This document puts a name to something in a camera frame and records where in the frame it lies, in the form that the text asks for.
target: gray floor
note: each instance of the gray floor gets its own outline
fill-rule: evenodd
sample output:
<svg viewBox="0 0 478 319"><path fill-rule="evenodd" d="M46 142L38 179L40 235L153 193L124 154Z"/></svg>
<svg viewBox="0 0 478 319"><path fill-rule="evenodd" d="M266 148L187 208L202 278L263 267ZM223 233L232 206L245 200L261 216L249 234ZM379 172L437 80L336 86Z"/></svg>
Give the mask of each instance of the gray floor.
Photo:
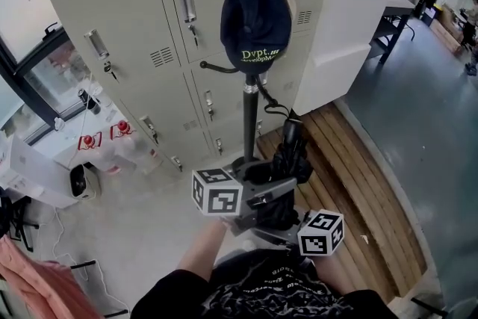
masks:
<svg viewBox="0 0 478 319"><path fill-rule="evenodd" d="M423 227L448 306L478 295L476 78L417 20L345 101L391 165Z"/></svg>

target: black pole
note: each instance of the black pole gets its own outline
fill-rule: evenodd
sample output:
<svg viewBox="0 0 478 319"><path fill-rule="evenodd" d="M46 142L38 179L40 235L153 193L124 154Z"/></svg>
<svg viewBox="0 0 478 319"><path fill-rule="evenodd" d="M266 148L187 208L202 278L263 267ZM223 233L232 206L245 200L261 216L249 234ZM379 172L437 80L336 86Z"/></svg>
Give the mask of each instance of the black pole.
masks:
<svg viewBox="0 0 478 319"><path fill-rule="evenodd" d="M254 76L246 75L246 83L244 85L244 163L254 161L258 92Z"/></svg>

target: navy cap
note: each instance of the navy cap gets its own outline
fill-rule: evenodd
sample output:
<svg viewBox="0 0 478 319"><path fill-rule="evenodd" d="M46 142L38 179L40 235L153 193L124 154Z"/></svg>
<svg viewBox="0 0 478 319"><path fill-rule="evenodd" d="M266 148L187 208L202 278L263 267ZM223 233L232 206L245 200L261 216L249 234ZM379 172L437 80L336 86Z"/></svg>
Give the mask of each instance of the navy cap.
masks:
<svg viewBox="0 0 478 319"><path fill-rule="evenodd" d="M221 42L241 72L266 72L289 44L292 19L287 0L225 0Z"/></svg>

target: locker handle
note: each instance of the locker handle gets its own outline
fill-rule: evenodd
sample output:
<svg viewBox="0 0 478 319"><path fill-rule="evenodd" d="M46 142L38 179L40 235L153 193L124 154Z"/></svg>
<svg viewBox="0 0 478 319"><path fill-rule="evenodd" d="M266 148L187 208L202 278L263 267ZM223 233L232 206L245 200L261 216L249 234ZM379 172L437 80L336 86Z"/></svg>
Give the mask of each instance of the locker handle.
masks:
<svg viewBox="0 0 478 319"><path fill-rule="evenodd" d="M84 35L84 38L87 40L90 48L93 50L93 53L98 60L104 60L110 55L96 29L87 32Z"/></svg>
<svg viewBox="0 0 478 319"><path fill-rule="evenodd" d="M194 6L194 0L180 0L180 4L184 22L191 23L196 20L196 7Z"/></svg>

